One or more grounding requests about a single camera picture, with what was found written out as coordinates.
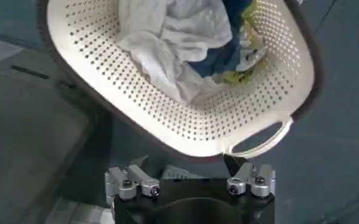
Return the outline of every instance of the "laundry basket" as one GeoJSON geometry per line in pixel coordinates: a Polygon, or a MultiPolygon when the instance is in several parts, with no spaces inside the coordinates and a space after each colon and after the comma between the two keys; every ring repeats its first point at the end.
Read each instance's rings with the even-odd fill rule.
{"type": "Polygon", "coordinates": [[[268,50],[263,64],[248,82],[189,106],[151,85],[116,46],[118,1],[126,0],[41,0],[40,32],[54,60],[79,86],[164,145],[194,157],[251,158],[280,142],[292,117],[309,106],[320,64],[296,1],[258,0],[254,26],[268,50]],[[282,126],[269,140],[233,152],[241,141],[278,122],[282,126]]]}

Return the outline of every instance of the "dark blue fabric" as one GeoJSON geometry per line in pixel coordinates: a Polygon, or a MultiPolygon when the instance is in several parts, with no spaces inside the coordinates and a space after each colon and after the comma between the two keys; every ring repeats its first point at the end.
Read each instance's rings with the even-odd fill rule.
{"type": "Polygon", "coordinates": [[[252,0],[223,0],[231,25],[232,40],[225,46],[209,49],[207,57],[202,61],[189,62],[201,77],[211,76],[214,73],[222,74],[225,71],[234,71],[240,62],[239,32],[243,24],[241,14],[252,0]]]}

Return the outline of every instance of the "bolt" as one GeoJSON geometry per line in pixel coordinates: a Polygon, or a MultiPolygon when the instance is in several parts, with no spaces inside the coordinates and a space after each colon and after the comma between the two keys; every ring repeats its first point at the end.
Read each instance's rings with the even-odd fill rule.
{"type": "Polygon", "coordinates": [[[159,187],[153,187],[152,189],[151,189],[151,195],[153,196],[153,197],[158,197],[159,195],[160,195],[160,189],[159,189],[159,187]]]}
{"type": "Polygon", "coordinates": [[[238,190],[238,188],[236,186],[231,186],[229,188],[229,194],[230,195],[238,195],[238,192],[239,192],[239,190],[238,190]]]}
{"type": "Polygon", "coordinates": [[[124,180],[123,187],[132,187],[132,182],[130,180],[124,180]]]}
{"type": "Polygon", "coordinates": [[[256,184],[264,184],[266,180],[263,177],[255,177],[256,184]]]}

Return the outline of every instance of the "metal clamp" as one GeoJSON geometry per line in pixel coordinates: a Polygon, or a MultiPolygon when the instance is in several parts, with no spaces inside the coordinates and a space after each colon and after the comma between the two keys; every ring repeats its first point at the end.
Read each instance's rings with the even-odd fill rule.
{"type": "Polygon", "coordinates": [[[147,197],[158,197],[160,195],[159,180],[148,176],[138,166],[131,165],[127,169],[129,177],[141,187],[141,193],[147,197]]]}
{"type": "Polygon", "coordinates": [[[275,195],[275,170],[270,165],[262,165],[257,172],[252,163],[243,163],[235,176],[227,180],[228,193],[242,195],[247,184],[257,197],[265,198],[270,193],[275,195]]]}
{"type": "Polygon", "coordinates": [[[246,184],[249,182],[254,166],[252,163],[244,163],[235,176],[227,180],[227,190],[231,195],[241,195],[246,192],[246,184]]]}
{"type": "Polygon", "coordinates": [[[107,201],[118,195],[122,200],[131,200],[136,196],[136,184],[129,180],[118,167],[110,168],[105,173],[105,190],[107,201]]]}
{"type": "Polygon", "coordinates": [[[262,165],[251,182],[251,192],[264,198],[275,193],[275,171],[270,165],[262,165]]]}

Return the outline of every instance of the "crumpled fabric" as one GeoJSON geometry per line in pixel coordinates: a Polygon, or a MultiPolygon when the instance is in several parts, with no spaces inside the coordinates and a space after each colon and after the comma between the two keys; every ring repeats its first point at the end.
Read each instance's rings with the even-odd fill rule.
{"type": "Polygon", "coordinates": [[[232,39],[223,47],[209,49],[204,60],[189,64],[201,77],[228,74],[226,80],[231,83],[232,74],[238,76],[239,72],[251,69],[265,55],[266,49],[263,37],[246,21],[256,8],[256,0],[222,1],[229,17],[232,39]]]}
{"type": "Polygon", "coordinates": [[[118,11],[117,45],[141,64],[155,87],[183,104],[205,86],[186,61],[203,60],[209,48],[232,39],[221,0],[121,0],[118,11]]]}

